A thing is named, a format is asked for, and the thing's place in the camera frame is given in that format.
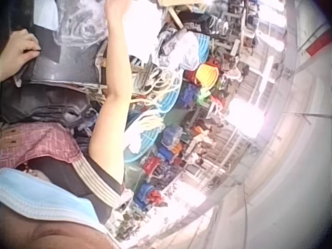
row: white fabric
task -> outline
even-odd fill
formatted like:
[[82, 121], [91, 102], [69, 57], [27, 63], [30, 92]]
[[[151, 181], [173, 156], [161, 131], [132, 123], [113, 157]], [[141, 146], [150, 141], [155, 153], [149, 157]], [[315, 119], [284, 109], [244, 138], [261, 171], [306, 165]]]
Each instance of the white fabric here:
[[35, 25], [56, 31], [59, 26], [59, 20], [55, 1], [35, 0], [33, 21]]
[[177, 42], [174, 50], [168, 55], [160, 55], [159, 50], [164, 41], [170, 39], [177, 30], [168, 28], [159, 35], [159, 47], [153, 54], [153, 63], [158, 66], [167, 67], [170, 70], [181, 68], [194, 71], [200, 65], [199, 61], [199, 43], [196, 35], [189, 31], [184, 34]]
[[162, 28], [162, 11], [148, 0], [131, 1], [123, 19], [124, 35], [128, 53], [147, 63], [154, 47], [158, 45], [158, 34]]

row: hair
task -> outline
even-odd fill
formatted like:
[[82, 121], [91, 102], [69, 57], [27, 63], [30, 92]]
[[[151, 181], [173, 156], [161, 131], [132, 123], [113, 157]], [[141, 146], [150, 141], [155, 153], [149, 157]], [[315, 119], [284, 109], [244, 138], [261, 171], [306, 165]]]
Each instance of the hair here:
[[204, 155], [206, 155], [208, 153], [207, 149], [202, 149], [201, 153], [197, 153], [198, 156], [203, 157]]
[[242, 70], [242, 76], [245, 77], [249, 74], [249, 65], [244, 66], [243, 70]]
[[203, 165], [203, 164], [204, 164], [204, 160], [202, 158], [198, 159], [197, 165]]

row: person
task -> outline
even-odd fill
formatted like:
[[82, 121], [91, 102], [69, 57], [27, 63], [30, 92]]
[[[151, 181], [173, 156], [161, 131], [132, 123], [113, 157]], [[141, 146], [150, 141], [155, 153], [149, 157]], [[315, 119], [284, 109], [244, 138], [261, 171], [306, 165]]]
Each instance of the person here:
[[209, 138], [213, 139], [217, 134], [221, 133], [224, 124], [214, 124], [212, 120], [203, 120], [199, 119], [196, 121], [196, 127], [200, 127], [200, 129], [205, 132], [208, 131], [207, 135]]
[[[131, 99], [131, 69], [122, 18], [129, 0], [106, 0], [110, 94], [89, 145], [79, 150], [57, 123], [24, 123], [2, 130], [0, 248], [116, 248], [101, 219], [121, 194], [123, 134]], [[37, 39], [14, 32], [0, 54], [0, 79], [39, 56]], [[16, 170], [27, 165], [29, 174]]]

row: plastic bag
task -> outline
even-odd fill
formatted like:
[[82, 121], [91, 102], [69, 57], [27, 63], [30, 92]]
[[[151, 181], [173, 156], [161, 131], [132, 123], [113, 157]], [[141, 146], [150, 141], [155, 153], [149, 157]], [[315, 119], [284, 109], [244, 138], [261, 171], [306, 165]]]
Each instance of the plastic bag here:
[[178, 68], [194, 71], [198, 68], [199, 61], [199, 43], [193, 32], [187, 32], [176, 43], [174, 50], [168, 55], [159, 55], [161, 45], [164, 41], [170, 39], [176, 29], [169, 28], [159, 35], [159, 47], [153, 54], [153, 63], [158, 66], [167, 67], [170, 70]]
[[59, 28], [54, 41], [59, 45], [88, 47], [107, 37], [105, 0], [58, 0]]

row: bright light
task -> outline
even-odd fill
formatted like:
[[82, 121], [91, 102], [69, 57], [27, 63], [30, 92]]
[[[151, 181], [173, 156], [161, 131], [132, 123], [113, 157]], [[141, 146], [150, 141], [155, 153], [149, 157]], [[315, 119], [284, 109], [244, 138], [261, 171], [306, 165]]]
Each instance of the bright light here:
[[277, 12], [273, 11], [269, 6], [259, 6], [258, 14], [259, 18], [264, 21], [271, 22], [279, 27], [286, 26], [286, 18], [283, 15], [280, 15]]
[[260, 83], [260, 86], [259, 86], [259, 93], [260, 93], [260, 95], [258, 97], [257, 103], [259, 101], [260, 96], [265, 91], [265, 88], [266, 88], [266, 85], [268, 83], [268, 79], [270, 77], [270, 73], [271, 73], [271, 70], [272, 70], [272, 67], [273, 67], [273, 62], [274, 62], [274, 56], [269, 56], [268, 60], [266, 62], [264, 71], [263, 71], [263, 73], [261, 75], [262, 76], [262, 80], [261, 80], [261, 83]]
[[273, 47], [276, 51], [282, 52], [285, 49], [285, 44], [281, 40], [277, 40], [274, 37], [271, 37], [267, 34], [262, 33], [261, 31], [257, 30], [256, 34], [267, 44]]
[[259, 1], [266, 4], [266, 5], [271, 6], [272, 8], [274, 8], [278, 11], [284, 11], [285, 10], [284, 4], [279, 2], [279, 0], [259, 0]]
[[255, 138], [264, 124], [264, 114], [252, 104], [233, 99], [229, 104], [227, 121], [237, 127], [244, 135]]
[[204, 0], [205, 1], [205, 4], [210, 6], [213, 4], [214, 0]]

